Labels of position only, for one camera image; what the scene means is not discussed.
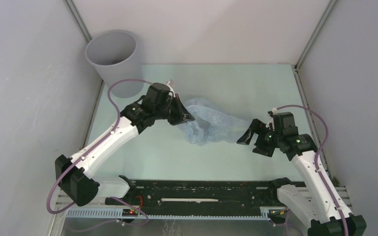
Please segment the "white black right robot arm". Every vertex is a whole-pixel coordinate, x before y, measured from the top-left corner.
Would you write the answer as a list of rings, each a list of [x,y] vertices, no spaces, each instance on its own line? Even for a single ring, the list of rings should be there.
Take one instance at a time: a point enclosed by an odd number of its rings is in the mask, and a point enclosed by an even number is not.
[[[289,179],[271,181],[267,201],[287,206],[307,227],[310,236],[361,236],[367,228],[363,216],[354,215],[346,205],[323,168],[317,147],[309,134],[300,134],[290,112],[269,113],[264,123],[253,119],[246,132],[237,140],[249,145],[254,134],[254,153],[272,157],[275,149],[284,153],[300,173],[311,199],[306,199]]]

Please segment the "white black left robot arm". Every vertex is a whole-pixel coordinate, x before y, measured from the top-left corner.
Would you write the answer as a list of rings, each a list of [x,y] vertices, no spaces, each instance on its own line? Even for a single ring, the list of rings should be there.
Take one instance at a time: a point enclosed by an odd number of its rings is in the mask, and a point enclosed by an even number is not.
[[[136,192],[125,176],[97,178],[102,164],[121,146],[151,127],[157,120],[176,126],[195,118],[169,84],[152,83],[145,95],[117,111],[114,123],[82,150],[55,160],[56,184],[79,207],[94,198],[115,197],[124,205],[135,201]]]

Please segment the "blue translucent trash bag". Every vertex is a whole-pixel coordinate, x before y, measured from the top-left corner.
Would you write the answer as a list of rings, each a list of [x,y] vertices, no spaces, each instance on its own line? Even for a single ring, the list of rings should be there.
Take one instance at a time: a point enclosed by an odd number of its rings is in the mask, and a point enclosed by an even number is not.
[[[234,144],[249,128],[251,121],[232,116],[206,98],[192,98],[184,102],[195,120],[178,125],[185,140],[204,146],[209,143]]]

